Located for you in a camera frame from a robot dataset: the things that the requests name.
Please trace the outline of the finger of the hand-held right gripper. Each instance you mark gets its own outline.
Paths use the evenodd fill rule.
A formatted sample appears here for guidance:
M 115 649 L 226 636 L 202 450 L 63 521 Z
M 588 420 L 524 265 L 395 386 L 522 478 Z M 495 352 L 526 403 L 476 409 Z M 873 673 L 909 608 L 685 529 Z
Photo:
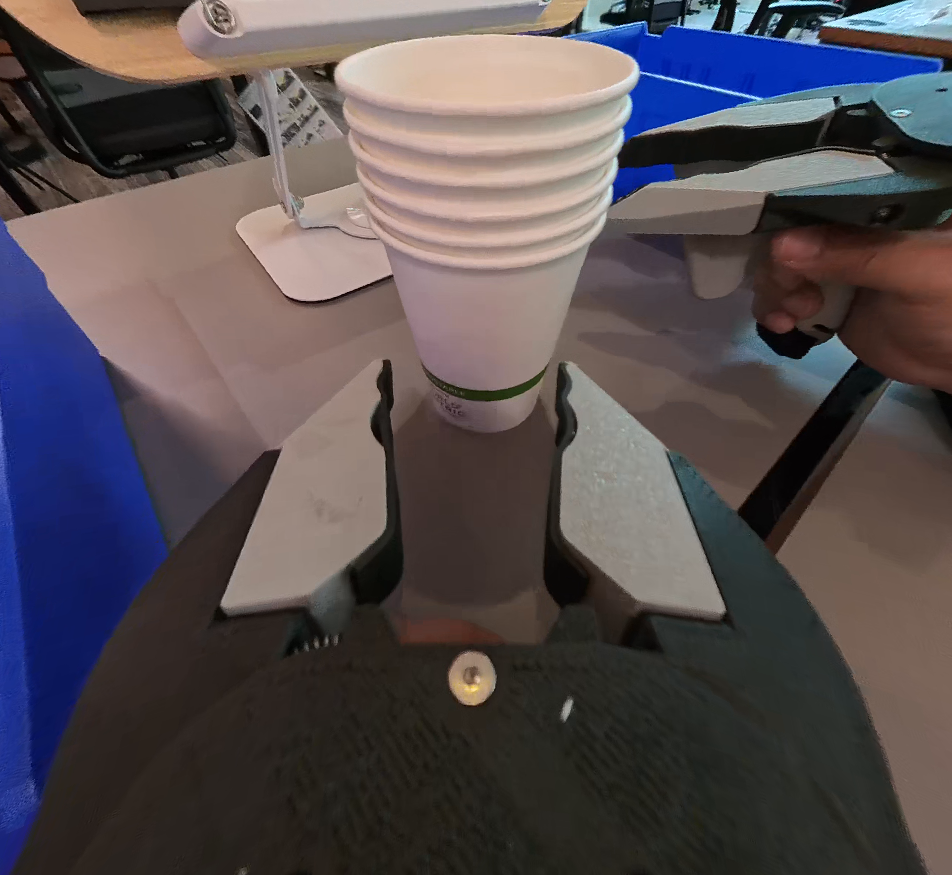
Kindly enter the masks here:
M 882 175 L 875 154 L 812 150 L 739 170 L 695 174 L 639 188 L 607 218 L 631 234 L 742 236 L 753 233 L 769 195 Z
M 755 163 L 813 149 L 838 104 L 832 97 L 759 101 L 649 129 L 628 139 L 620 168 Z

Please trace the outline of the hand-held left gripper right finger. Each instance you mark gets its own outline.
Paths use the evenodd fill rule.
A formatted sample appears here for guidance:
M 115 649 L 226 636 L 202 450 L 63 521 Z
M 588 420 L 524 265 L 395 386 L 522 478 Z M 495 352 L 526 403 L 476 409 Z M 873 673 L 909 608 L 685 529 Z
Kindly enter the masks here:
M 556 379 L 543 581 L 598 621 L 722 621 L 726 606 L 667 447 L 574 363 Z

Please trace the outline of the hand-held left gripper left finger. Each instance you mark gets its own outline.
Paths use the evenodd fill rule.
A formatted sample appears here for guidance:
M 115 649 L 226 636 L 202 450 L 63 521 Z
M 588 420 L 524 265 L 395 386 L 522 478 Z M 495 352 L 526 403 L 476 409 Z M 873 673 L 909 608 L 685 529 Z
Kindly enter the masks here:
M 220 608 L 349 619 L 403 575 L 388 360 L 363 369 L 282 445 Z

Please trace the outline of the stack of white paper cups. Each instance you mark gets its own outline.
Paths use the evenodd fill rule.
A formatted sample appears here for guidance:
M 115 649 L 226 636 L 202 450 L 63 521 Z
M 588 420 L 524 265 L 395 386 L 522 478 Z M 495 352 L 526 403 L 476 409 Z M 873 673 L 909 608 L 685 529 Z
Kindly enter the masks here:
M 433 405 L 459 428 L 530 416 L 639 76 L 620 50 L 532 35 L 401 41 L 339 64 L 369 223 Z

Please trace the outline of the person's right hand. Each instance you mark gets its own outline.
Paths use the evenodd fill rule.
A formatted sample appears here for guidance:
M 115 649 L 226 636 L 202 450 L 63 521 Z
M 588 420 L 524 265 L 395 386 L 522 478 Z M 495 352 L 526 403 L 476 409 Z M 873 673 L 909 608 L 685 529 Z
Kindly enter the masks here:
M 753 315 L 792 331 L 824 304 L 824 286 L 855 289 L 839 338 L 894 381 L 951 392 L 950 220 L 918 231 L 811 226 L 777 233 L 753 281 Z

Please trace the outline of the blue plastic bin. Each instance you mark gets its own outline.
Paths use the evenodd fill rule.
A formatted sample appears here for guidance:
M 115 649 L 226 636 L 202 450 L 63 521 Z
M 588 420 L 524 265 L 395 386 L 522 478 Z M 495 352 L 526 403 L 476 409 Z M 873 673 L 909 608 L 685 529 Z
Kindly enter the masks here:
M 940 61 L 928 57 L 691 27 L 673 26 L 656 35 L 645 23 L 580 33 L 572 40 L 636 60 L 641 77 L 631 95 L 626 139 L 758 99 L 942 71 Z
M 1 871 L 168 548 L 100 353 L 1 226 Z

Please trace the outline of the wooden desk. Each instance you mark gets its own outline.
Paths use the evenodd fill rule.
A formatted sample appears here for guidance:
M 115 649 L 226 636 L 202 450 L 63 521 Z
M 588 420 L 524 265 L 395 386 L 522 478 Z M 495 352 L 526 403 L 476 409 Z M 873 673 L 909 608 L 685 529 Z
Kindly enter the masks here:
M 862 48 L 951 61 L 950 7 L 926 18 L 927 10 L 910 13 L 911 0 L 887 5 L 824 24 L 819 41 L 825 45 Z

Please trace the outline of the black table leg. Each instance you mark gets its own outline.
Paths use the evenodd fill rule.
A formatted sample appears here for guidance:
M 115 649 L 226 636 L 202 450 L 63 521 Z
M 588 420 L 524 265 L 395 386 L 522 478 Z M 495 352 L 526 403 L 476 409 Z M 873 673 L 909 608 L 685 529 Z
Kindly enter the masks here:
M 860 361 L 837 381 L 739 508 L 773 553 L 800 522 L 891 381 Z

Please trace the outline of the printed paper sheet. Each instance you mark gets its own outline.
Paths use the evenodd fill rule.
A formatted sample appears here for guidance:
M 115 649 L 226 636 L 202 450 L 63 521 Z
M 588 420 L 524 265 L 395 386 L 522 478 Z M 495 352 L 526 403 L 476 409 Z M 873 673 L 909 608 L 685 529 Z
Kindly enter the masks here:
M 278 117 L 283 147 L 306 146 L 347 137 L 349 126 L 343 114 L 343 96 L 324 75 L 310 68 L 273 72 L 277 88 Z M 236 103 L 264 155 L 269 154 L 260 85 L 253 77 L 232 77 Z

